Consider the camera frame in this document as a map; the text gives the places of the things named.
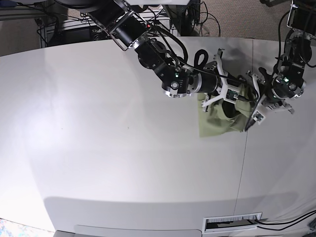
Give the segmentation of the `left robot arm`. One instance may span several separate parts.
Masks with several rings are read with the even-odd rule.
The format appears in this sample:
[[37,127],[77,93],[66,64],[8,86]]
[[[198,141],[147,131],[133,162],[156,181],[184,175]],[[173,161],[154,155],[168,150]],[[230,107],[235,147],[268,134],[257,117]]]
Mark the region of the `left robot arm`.
[[305,68],[316,67],[310,63],[313,56],[311,42],[315,39],[316,2],[293,0],[290,10],[278,24],[278,55],[273,73],[269,75],[264,68],[259,69],[266,80],[263,104],[281,104],[286,99],[303,95]]

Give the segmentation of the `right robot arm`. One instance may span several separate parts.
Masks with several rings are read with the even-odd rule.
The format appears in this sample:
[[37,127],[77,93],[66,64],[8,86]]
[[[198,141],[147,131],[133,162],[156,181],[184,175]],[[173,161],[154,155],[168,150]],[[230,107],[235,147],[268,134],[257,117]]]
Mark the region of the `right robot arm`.
[[193,66],[188,51],[173,34],[145,21],[124,0],[59,0],[58,4],[86,13],[123,51],[134,48],[140,64],[152,70],[168,97],[212,94],[219,76],[205,66],[208,54],[199,50]]

